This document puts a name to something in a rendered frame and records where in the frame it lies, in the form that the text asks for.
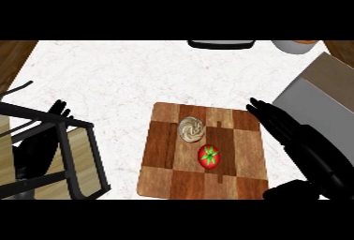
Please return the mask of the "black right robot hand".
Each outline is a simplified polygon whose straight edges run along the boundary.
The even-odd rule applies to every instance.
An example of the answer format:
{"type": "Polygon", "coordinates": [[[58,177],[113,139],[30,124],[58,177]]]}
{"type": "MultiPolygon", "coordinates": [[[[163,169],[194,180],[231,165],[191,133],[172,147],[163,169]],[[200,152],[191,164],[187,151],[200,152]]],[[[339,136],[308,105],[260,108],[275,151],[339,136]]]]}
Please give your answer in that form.
{"type": "Polygon", "coordinates": [[[318,131],[272,104],[250,98],[249,113],[272,135],[305,181],[293,180],[262,193],[265,200],[354,200],[354,166],[318,131]]]}

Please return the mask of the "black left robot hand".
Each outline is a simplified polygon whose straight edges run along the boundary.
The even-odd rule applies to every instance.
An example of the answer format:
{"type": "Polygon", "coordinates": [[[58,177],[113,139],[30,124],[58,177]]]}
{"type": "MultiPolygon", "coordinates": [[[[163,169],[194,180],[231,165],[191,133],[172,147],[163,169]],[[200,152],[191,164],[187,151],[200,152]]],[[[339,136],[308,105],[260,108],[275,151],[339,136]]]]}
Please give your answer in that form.
{"type": "Polygon", "coordinates": [[[48,171],[57,149],[55,127],[26,138],[11,148],[14,179],[27,180],[48,171]]]}

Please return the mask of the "open cardboard box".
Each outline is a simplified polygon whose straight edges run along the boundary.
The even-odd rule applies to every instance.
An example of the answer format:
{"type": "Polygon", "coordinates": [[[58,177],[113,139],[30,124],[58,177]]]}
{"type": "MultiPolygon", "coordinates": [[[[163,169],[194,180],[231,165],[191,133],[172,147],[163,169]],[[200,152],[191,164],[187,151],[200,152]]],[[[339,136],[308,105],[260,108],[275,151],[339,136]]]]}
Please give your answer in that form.
{"type": "Polygon", "coordinates": [[[354,68],[322,52],[272,105],[319,132],[354,165],[354,68]]]}

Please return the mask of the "red tomato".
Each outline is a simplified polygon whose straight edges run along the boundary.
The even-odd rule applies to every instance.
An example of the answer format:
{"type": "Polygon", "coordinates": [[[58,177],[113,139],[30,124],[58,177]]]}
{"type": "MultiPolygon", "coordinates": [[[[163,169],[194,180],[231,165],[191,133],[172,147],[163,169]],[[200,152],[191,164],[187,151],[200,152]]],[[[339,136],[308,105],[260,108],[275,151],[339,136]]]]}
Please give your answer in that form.
{"type": "Polygon", "coordinates": [[[210,145],[204,144],[197,151],[197,161],[206,170],[212,170],[219,164],[219,150],[210,145]]]}

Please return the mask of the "checkered wooden cutting board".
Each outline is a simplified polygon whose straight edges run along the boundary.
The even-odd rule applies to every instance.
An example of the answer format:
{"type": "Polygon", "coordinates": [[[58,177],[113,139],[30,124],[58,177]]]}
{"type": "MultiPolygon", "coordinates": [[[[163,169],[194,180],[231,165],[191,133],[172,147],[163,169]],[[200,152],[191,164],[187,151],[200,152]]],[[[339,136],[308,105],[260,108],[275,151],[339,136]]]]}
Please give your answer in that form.
{"type": "Polygon", "coordinates": [[[153,104],[136,193],[162,199],[259,199],[268,189],[259,123],[246,111],[157,102],[153,104]],[[204,125],[197,142],[178,135],[181,120],[204,125]],[[204,145],[219,150],[219,164],[197,161],[204,145]]]}

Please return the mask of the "beige round garlic bulb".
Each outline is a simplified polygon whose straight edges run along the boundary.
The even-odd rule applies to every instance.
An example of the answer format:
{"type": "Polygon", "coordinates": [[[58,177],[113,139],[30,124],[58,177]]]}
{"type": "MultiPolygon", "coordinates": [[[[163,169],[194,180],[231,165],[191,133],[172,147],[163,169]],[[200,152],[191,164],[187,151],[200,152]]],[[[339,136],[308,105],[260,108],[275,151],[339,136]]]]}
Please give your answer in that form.
{"type": "Polygon", "coordinates": [[[198,118],[188,116],[178,124],[178,135],[187,143],[197,142],[204,135],[204,125],[198,118]]]}

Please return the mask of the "grey round pot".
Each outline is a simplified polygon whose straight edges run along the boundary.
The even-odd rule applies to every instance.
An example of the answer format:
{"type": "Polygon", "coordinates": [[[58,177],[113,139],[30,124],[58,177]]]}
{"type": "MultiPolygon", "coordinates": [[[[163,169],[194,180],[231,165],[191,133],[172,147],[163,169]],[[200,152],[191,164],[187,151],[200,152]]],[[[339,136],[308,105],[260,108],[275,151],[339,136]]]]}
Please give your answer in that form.
{"type": "Polygon", "coordinates": [[[318,43],[315,40],[274,40],[275,47],[288,54],[305,54],[318,43]]]}

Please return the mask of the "black frame rack wooden shelves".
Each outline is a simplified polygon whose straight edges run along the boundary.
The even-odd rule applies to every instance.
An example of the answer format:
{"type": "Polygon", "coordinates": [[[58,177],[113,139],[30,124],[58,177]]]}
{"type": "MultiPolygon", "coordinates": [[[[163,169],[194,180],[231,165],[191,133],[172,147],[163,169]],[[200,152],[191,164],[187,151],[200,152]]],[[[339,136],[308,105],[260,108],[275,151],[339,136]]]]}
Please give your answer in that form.
{"type": "Polygon", "coordinates": [[[0,93],[0,200],[94,200],[108,190],[94,125],[64,114],[35,111],[1,101],[0,93]],[[54,137],[32,149],[49,153],[42,164],[17,143],[46,130],[54,137]]]}

